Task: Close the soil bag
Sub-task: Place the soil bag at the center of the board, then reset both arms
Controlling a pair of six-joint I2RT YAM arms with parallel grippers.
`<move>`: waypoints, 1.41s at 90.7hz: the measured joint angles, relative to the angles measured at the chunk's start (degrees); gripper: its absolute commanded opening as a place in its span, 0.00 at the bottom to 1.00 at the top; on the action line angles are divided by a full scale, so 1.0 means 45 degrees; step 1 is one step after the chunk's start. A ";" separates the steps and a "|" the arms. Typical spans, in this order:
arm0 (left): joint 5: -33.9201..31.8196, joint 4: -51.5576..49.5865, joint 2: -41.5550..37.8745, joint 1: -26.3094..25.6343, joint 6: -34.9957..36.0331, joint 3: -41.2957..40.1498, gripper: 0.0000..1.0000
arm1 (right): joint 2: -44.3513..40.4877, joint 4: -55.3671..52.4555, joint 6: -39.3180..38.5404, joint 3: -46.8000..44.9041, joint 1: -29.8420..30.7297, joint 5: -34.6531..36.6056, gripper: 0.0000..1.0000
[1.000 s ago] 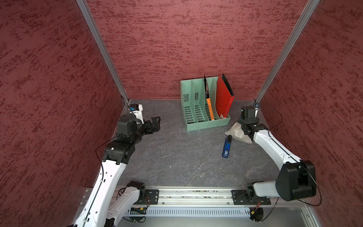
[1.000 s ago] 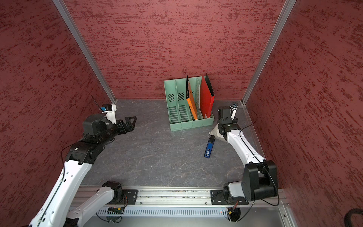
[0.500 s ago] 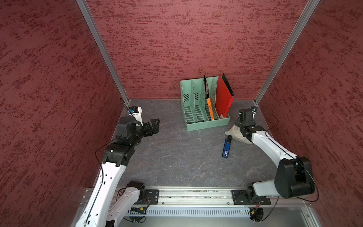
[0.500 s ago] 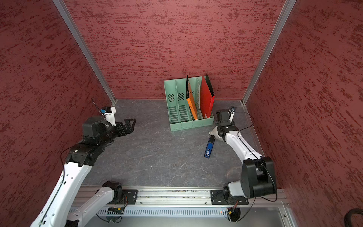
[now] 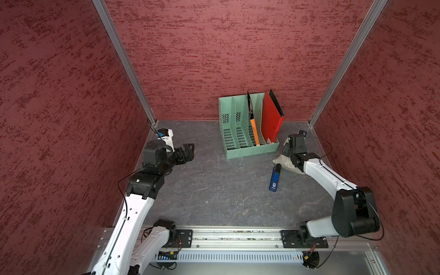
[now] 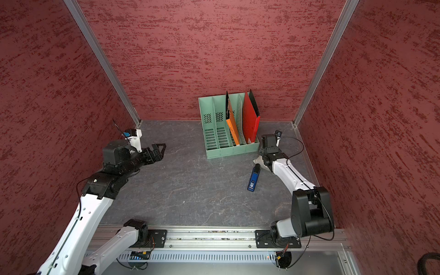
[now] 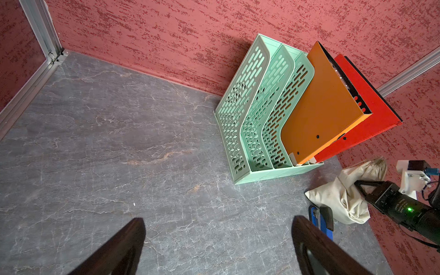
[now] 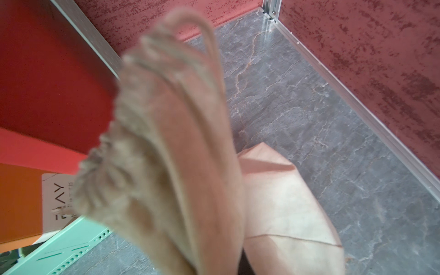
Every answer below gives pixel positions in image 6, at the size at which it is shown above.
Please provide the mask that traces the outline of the beige cloth soil bag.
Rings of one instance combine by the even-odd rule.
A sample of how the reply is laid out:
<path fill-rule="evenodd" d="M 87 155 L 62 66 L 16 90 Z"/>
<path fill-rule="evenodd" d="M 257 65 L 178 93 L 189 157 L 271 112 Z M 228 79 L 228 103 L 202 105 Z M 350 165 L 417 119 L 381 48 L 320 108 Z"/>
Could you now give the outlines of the beige cloth soil bag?
<path fill-rule="evenodd" d="M 267 166 L 264 164 L 264 160 L 263 160 L 263 158 L 262 158 L 261 155 L 259 155 L 259 156 L 253 161 L 253 163 L 254 163 L 255 165 L 260 165 L 260 168 L 261 168 L 261 169 L 264 169 L 264 170 L 267 170 L 267 169 L 268 169 Z"/>

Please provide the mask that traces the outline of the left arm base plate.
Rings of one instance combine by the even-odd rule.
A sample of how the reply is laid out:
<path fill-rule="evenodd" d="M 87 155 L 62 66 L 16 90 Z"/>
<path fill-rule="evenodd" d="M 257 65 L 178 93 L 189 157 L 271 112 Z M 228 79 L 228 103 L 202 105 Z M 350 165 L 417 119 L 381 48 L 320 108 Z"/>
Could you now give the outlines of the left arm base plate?
<path fill-rule="evenodd" d="M 134 245 L 137 248 L 164 248 L 167 240 L 167 230 L 149 229 L 147 232 L 141 232 L 138 242 Z"/>

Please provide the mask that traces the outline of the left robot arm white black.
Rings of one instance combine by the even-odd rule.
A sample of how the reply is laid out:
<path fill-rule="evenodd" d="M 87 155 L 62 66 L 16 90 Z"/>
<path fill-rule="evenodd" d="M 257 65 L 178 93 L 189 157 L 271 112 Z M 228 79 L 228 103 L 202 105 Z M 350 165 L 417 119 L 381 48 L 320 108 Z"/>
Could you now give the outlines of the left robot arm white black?
<path fill-rule="evenodd" d="M 117 234 L 86 257 L 86 250 L 104 214 L 121 188 L 141 167 L 163 159 L 166 144 L 143 148 L 139 137 L 127 137 L 103 148 L 103 168 L 87 178 L 78 192 L 78 207 L 39 275 L 100 275 L 126 249 L 153 245 L 146 222 L 130 219 Z"/>

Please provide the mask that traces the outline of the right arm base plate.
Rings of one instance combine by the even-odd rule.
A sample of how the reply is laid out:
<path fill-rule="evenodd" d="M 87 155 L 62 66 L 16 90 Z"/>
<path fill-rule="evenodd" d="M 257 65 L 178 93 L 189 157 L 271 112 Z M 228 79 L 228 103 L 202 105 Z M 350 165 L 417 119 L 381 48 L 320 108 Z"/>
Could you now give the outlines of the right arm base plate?
<path fill-rule="evenodd" d="M 301 241 L 297 237 L 281 238 L 272 233 L 271 230 L 256 230 L 254 233 L 256 246 L 259 249 L 301 248 Z"/>

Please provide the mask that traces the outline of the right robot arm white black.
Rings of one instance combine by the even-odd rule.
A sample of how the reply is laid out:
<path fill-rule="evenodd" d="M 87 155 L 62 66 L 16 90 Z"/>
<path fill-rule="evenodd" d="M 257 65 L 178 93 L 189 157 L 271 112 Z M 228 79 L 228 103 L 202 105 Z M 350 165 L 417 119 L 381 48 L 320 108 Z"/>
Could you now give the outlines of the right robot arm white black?
<path fill-rule="evenodd" d="M 290 216 L 276 221 L 271 235 L 274 239 L 310 236 L 323 239 L 321 234 L 335 232 L 330 193 L 307 180 L 294 167 L 291 157 L 279 148 L 281 139 L 279 131 L 262 135 L 259 157 L 254 160 L 281 179 L 292 196 Z"/>

